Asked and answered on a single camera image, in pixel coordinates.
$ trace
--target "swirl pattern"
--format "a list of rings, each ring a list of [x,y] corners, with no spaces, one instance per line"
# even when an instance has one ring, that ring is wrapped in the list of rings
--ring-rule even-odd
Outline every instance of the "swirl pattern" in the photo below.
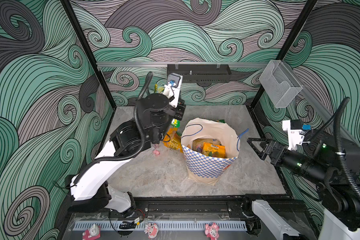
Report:
[[[360,1],[343,2],[346,3],[332,1],[325,6],[322,3],[317,5],[284,60],[294,68],[302,84],[308,86],[331,113],[345,96],[351,97],[341,124],[360,146]],[[262,96],[260,104],[264,112],[258,111],[256,115],[261,119],[263,131],[281,142],[288,139],[281,130],[282,120],[301,119],[315,129],[324,123],[301,95],[296,96],[284,114],[281,114],[281,110],[276,111],[267,95]],[[308,146],[303,146],[303,149],[308,155],[315,150]],[[283,173],[293,195],[304,200],[315,223],[321,228],[322,205],[302,195],[296,187],[317,198],[314,185],[293,176],[286,169],[283,169]]]
[[[107,47],[105,27],[75,10]],[[57,239],[66,194],[54,183],[92,159],[112,115],[93,73],[59,0],[0,0],[0,240]]]
[[[13,219],[16,216],[16,209],[21,205],[21,203],[32,197],[36,197],[39,199],[41,214],[37,217],[36,222],[34,222],[32,228],[26,233],[26,235],[22,239],[32,240],[37,235],[40,225],[43,223],[47,215],[50,201],[48,191],[45,188],[39,186],[32,186],[24,190],[11,204],[4,220],[4,230],[7,235],[17,236],[22,233],[26,228],[28,228],[28,225],[31,223],[34,214],[34,210],[32,207],[25,207],[17,215],[15,222],[19,222],[19,224],[14,224]]]
[[[91,49],[97,61],[259,61],[275,59],[305,1],[275,0],[73,0],[75,13],[82,19]],[[108,46],[92,43],[89,32],[109,33]],[[144,84],[139,68],[103,68],[113,71],[107,78],[114,100],[119,106],[134,104],[137,91]],[[182,91],[182,99],[191,105],[250,104],[260,87],[259,69],[234,69],[233,81],[250,86],[233,89],[228,85],[227,97],[215,94],[213,85],[204,91]],[[127,71],[134,78],[117,79],[117,73]],[[153,69],[154,85],[165,84],[166,71]]]

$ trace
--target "checkered bag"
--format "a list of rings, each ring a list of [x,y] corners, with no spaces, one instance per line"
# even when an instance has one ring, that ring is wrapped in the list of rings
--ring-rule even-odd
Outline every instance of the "checkered bag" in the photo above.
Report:
[[[225,146],[225,154],[229,158],[209,157],[193,151],[190,147],[197,138],[220,140],[221,144]],[[218,177],[238,157],[237,149],[240,149],[240,141],[237,140],[236,132],[228,124],[201,118],[189,121],[183,131],[181,143],[188,169],[188,178],[212,185],[215,185]]]
[[[208,157],[183,145],[187,168],[199,177],[219,177],[237,157]]]

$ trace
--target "black motor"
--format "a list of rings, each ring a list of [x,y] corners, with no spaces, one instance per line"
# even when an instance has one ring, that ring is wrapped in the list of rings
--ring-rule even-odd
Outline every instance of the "black motor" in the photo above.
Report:
[[[150,143],[159,144],[164,139],[168,128],[175,118],[182,120],[185,104],[179,99],[177,107],[170,104],[167,96],[154,93],[137,100],[139,120],[146,133],[142,151],[150,148]],[[122,123],[110,136],[114,143],[115,156],[126,156],[136,151],[140,144],[140,135],[133,120]]]

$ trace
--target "gray marble surface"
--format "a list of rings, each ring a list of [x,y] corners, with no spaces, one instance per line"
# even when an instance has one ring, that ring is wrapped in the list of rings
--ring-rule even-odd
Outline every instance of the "gray marble surface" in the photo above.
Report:
[[[133,107],[118,107],[108,132],[109,135],[123,122],[133,117]],[[262,161],[247,144],[248,137],[259,137],[246,106],[187,106],[180,131],[194,118],[225,119],[241,138],[240,154],[215,186],[188,179],[184,156],[159,146],[160,155],[154,156],[153,147],[141,152],[123,165],[109,179],[117,190],[130,191],[135,197],[237,195],[246,193],[285,194],[274,167]]]

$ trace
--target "black metal frame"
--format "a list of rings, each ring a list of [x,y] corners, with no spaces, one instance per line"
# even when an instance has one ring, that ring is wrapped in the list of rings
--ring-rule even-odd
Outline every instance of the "black metal frame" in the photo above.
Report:
[[[89,62],[94,69],[94,72],[99,80],[107,99],[110,102],[110,105],[113,109],[113,113],[111,116],[111,120],[107,125],[106,133],[102,139],[101,146],[99,147],[99,151],[102,149],[104,145],[104,141],[107,136],[107,132],[109,130],[110,124],[112,122],[113,115],[115,114],[116,104],[112,98],[109,88],[107,87],[106,80],[100,70],[97,68],[96,59],[89,47],[89,44],[86,40],[84,32],[79,24],[79,21],[73,11],[72,5],[69,0],[60,0],[66,14],[69,18],[69,21],[72,24],[74,31],[77,34],[77,37],[83,47],[85,54],[87,55]],[[302,9],[301,14],[299,15],[293,29],[288,35],[286,41],[284,42],[276,60],[283,60],[286,56],[289,48],[292,46],[293,42],[297,38],[300,33],[302,27],[304,26],[305,21],[307,20],[309,14],[311,13],[313,7],[315,6],[317,0],[308,0]],[[257,117],[254,113],[254,108],[259,102],[262,94],[264,92],[264,88],[261,86],[258,90],[256,96],[252,100],[250,106],[247,106],[250,116],[256,126],[256,129],[259,132],[260,137],[265,137],[264,132],[257,120]],[[272,194],[272,195],[262,195],[265,200],[269,202],[271,207],[281,215],[282,212],[302,212],[306,215],[306,218],[309,222],[309,226],[314,231],[315,235],[319,235],[319,231],[314,224],[309,211],[306,208],[306,205],[301,200],[294,200],[292,198],[291,190],[289,189],[288,184],[286,183],[285,177],[280,170],[280,168],[276,167],[276,172],[279,175],[279,178],[284,186],[286,194]],[[246,220],[247,218],[243,215],[241,210],[241,203],[243,199],[243,195],[235,195],[235,196],[204,196],[204,197],[135,197],[135,203],[138,209],[142,209],[145,215],[153,216],[153,215],[162,215],[162,214],[189,214],[189,213],[215,213],[215,214],[223,214],[230,218],[240,218],[241,220]],[[101,212],[108,212],[108,209],[103,209]],[[117,212],[111,212],[111,217],[118,217]]]
[[[307,21],[308,16],[311,14],[313,8],[315,7],[316,2],[317,0],[308,0],[306,2],[298,19],[296,20],[296,23],[293,25],[291,32],[289,33],[287,39],[285,40],[283,46],[281,47],[279,54],[276,57],[276,60],[283,60],[285,58],[290,47],[292,46],[295,39],[298,37],[302,27]],[[259,90],[257,91],[255,97],[251,102],[250,107],[248,108],[250,111],[254,110],[263,93],[264,93],[264,88],[263,86],[260,86]]]
[[[83,50],[84,50],[85,54],[87,55],[89,63],[91,64],[93,71],[95,72],[96,77],[99,80],[100,85],[103,88],[104,93],[106,94],[107,99],[108,99],[112,109],[115,111],[116,103],[112,98],[109,88],[107,87],[107,82],[104,79],[103,74],[99,71],[99,69],[97,69],[96,58],[93,55],[91,48],[89,47],[88,41],[87,41],[87,39],[84,35],[84,32],[80,26],[79,20],[77,19],[76,15],[75,15],[75,12],[73,11],[70,1],[69,0],[60,0],[60,2],[69,18],[69,21],[71,22],[73,30],[76,32],[76,35],[81,43],[81,46],[83,47]]]
[[[260,195],[269,205],[284,218],[290,213],[302,213],[307,219],[307,225],[313,230],[316,237],[319,231],[311,218],[307,206],[302,200],[285,198],[284,194]],[[243,213],[243,199],[245,195],[233,196],[199,196],[199,197],[135,197],[137,209],[142,210],[149,219],[171,219],[175,214],[216,214],[221,218],[239,218],[241,221],[255,218],[247,218]],[[136,211],[136,216],[143,213]],[[110,212],[111,218],[126,220],[116,211]]]

